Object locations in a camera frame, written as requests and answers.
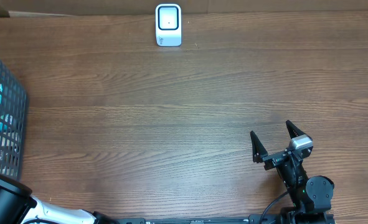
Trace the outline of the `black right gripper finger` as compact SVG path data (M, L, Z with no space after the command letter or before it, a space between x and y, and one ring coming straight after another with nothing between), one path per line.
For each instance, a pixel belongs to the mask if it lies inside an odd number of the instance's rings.
M263 162L263 158L268 156L268 152L254 131L250 132L250 137L252 141L253 162L261 163Z
M291 139L305 135L305 133L299 128L297 128L290 120L286 120L286 128L288 130Z

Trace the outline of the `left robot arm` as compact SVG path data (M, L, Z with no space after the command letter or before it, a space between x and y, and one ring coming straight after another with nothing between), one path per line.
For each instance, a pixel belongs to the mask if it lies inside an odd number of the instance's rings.
M26 185L0 174L0 224L15 223L98 224L117 221L102 213L71 210L42 202Z

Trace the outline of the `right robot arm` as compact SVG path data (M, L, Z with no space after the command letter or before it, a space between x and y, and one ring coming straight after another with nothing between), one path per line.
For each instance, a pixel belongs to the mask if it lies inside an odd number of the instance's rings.
M272 201L260 215L250 215L249 223L334 223L331 209L334 182L326 176L308 177L303 160L313 150L313 139L286 121L290 142L283 151L269 154L254 131L250 132L253 162L263 163L265 170L276 169L286 191ZM283 197L289 196L293 205L283 207L278 214L268 211Z

